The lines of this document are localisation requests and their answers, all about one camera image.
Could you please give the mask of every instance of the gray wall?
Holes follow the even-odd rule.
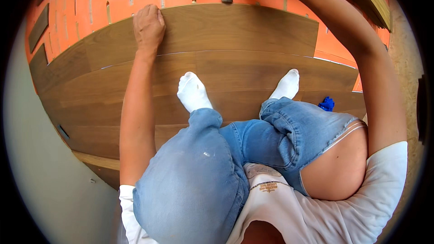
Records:
[[[33,87],[24,32],[25,22],[12,48],[3,99],[6,147],[19,192],[51,243],[108,243],[118,193],[58,136]]]

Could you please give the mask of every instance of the hand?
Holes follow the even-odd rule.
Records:
[[[156,52],[163,41],[166,25],[160,9],[153,4],[138,10],[133,18],[134,36],[138,51]]]

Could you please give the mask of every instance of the orange foam mat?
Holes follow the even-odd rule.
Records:
[[[30,60],[42,43],[46,44],[48,62],[72,46],[79,39],[92,32],[132,16],[144,5],[152,3],[160,8],[188,5],[195,3],[217,3],[221,0],[44,0],[39,6],[36,0],[27,11],[26,21],[26,53]],[[43,33],[35,47],[34,53],[29,52],[27,38],[35,21],[41,14],[45,4],[49,3],[49,26]],[[348,50],[334,37],[325,24],[299,0],[234,0],[234,3],[262,5],[297,13],[319,22],[318,38],[315,57],[339,62],[357,67],[354,58]],[[390,33],[385,29],[378,29],[370,20],[373,29],[377,32],[383,43],[389,45]],[[355,90],[361,90],[361,84],[356,81]]]

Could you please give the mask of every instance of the foot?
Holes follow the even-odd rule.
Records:
[[[300,75],[297,69],[290,70],[277,84],[277,88],[271,94],[269,99],[288,97],[293,99],[299,89]]]
[[[187,72],[181,76],[176,95],[190,113],[204,107],[213,108],[205,86],[195,73]]]

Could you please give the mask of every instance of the man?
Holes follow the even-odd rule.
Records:
[[[180,79],[177,95],[191,113],[190,126],[155,154],[151,77],[165,24],[160,10],[148,5],[134,16],[138,51],[121,117],[120,200],[130,243],[376,241],[399,201],[407,168],[399,83],[384,45],[353,6],[345,0],[300,1],[355,58],[369,117],[368,134],[360,121],[340,115],[335,139],[322,145],[324,135],[316,129],[321,121],[328,124],[329,116],[318,116],[322,112],[291,100],[298,91],[296,70],[290,70],[264,102],[259,120],[219,129],[220,114],[212,109],[203,83],[188,72]],[[304,118],[310,121],[303,126],[313,128],[294,135]],[[345,137],[351,128],[358,131]],[[269,136],[248,139],[256,133]],[[270,144],[275,138],[278,142]],[[302,151],[295,141],[302,144]],[[256,152],[261,145],[271,148],[264,148],[262,155]],[[348,159],[332,162],[336,153]],[[293,157],[308,161],[295,162],[291,171]],[[355,170],[348,173],[345,167],[353,163]],[[361,177],[360,164],[365,168]]]

